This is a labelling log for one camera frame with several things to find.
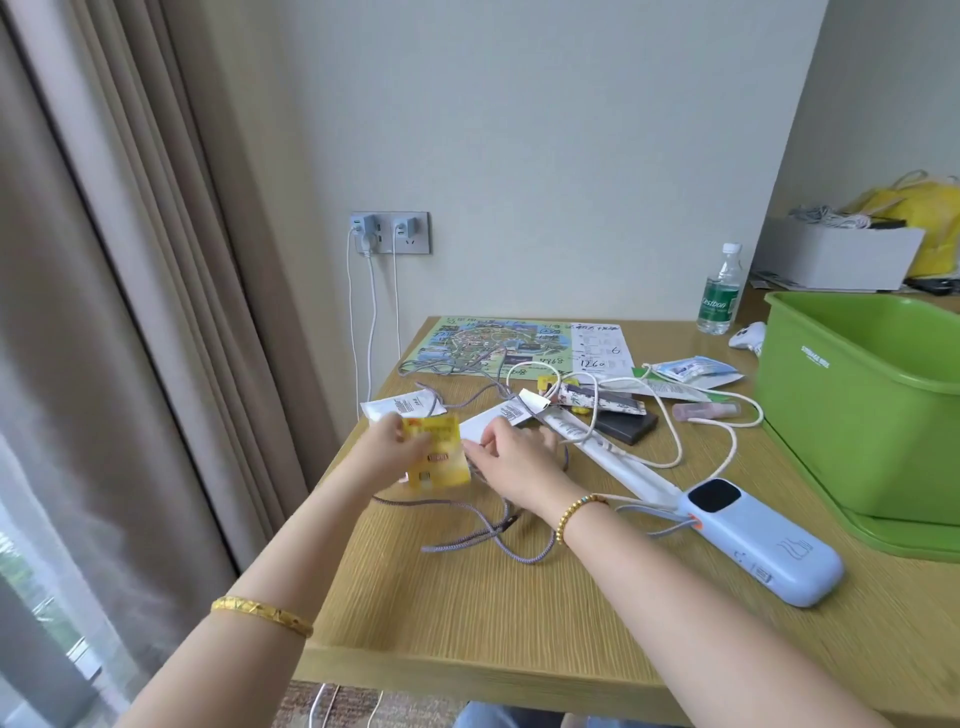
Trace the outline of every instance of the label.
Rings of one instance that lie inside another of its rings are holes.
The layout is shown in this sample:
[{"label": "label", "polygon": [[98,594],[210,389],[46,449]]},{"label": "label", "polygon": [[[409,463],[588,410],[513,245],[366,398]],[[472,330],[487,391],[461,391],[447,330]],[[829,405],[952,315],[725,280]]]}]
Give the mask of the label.
[{"label": "label", "polygon": [[410,466],[410,482],[421,488],[469,483],[470,467],[460,443],[457,416],[451,413],[438,417],[412,417],[403,421],[404,437],[414,437],[422,432],[430,435],[430,450],[420,462]]},{"label": "label", "polygon": [[529,389],[521,389],[518,396],[526,402],[526,407],[516,401],[516,397],[503,401],[496,407],[491,407],[479,415],[471,417],[466,422],[460,423],[460,436],[464,440],[472,440],[478,443],[483,435],[483,431],[494,417],[502,416],[507,418],[507,422],[511,425],[519,425],[530,419],[530,412],[527,411],[527,407],[529,407],[535,415],[538,415],[550,405],[550,400],[531,392]]},{"label": "label", "polygon": [[434,399],[432,392],[421,389],[418,392],[388,397],[385,400],[365,401],[360,408],[372,423],[379,421],[388,412],[396,412],[402,417],[426,417],[431,407],[433,407],[433,414],[442,415],[446,412],[446,407],[439,402],[434,404]]},{"label": "label", "polygon": [[824,369],[830,368],[830,363],[824,359],[820,354],[813,352],[809,347],[800,347],[800,351],[806,354],[806,358],[812,361],[814,364],[819,364]]},{"label": "label", "polygon": [[733,315],[733,305],[739,288],[730,288],[712,280],[704,287],[704,298],[700,302],[701,321],[729,321]]}]

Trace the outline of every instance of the curtain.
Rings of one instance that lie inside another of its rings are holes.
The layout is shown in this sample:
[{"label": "curtain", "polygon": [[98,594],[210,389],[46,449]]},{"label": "curtain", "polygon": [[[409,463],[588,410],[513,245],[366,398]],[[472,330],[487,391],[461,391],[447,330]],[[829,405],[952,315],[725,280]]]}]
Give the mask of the curtain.
[{"label": "curtain", "polygon": [[155,0],[0,7],[0,499],[131,694],[336,443],[203,40]]}]

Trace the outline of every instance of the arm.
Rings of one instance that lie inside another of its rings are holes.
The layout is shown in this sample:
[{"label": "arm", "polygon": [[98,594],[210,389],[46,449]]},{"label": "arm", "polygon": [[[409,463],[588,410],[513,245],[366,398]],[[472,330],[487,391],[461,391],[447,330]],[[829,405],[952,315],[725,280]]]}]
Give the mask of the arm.
[{"label": "arm", "polygon": [[[555,525],[585,496],[553,462],[556,434],[494,420],[464,447],[503,497]],[[700,728],[889,726],[739,603],[685,568],[602,503],[570,518],[583,562],[687,716]]]},{"label": "arm", "polygon": [[[283,525],[230,594],[314,621],[347,541],[370,497],[422,456],[429,437],[403,442],[398,415],[384,417]],[[119,728],[267,728],[304,639],[236,612],[206,616],[148,683]]]}]

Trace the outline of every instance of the gold bracelet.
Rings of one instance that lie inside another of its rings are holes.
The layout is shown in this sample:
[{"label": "gold bracelet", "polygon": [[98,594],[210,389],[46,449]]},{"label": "gold bracelet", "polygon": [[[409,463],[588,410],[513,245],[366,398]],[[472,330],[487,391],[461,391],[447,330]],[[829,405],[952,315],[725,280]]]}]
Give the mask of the gold bracelet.
[{"label": "gold bracelet", "polygon": [[567,508],[564,511],[564,514],[560,518],[560,523],[557,524],[557,543],[562,544],[564,542],[564,529],[566,528],[566,522],[570,520],[570,516],[576,513],[582,506],[587,505],[588,503],[606,503],[607,499],[603,496],[598,496],[595,493],[591,493],[589,496],[583,496],[579,500],[574,500],[573,505]]},{"label": "gold bracelet", "polygon": [[221,596],[210,605],[211,612],[215,612],[218,609],[225,609],[230,612],[243,612],[247,615],[268,619],[287,629],[292,629],[307,640],[313,635],[313,625],[305,619],[301,619],[286,610],[277,609],[277,607],[262,604],[258,601],[244,599],[240,596]]}]

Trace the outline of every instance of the small packet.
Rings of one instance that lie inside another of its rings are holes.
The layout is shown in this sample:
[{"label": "small packet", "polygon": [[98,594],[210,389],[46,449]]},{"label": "small packet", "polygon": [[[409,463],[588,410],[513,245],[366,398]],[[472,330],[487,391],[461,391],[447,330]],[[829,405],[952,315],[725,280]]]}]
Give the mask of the small packet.
[{"label": "small packet", "polygon": [[664,361],[654,364],[654,372],[668,379],[686,384],[700,376],[736,375],[739,372],[730,364],[707,356],[691,356],[688,359]]},{"label": "small packet", "polygon": [[470,482],[470,467],[460,443],[460,422],[453,413],[403,420],[403,436],[430,435],[430,450],[410,466],[411,484],[421,488],[446,488]]}]

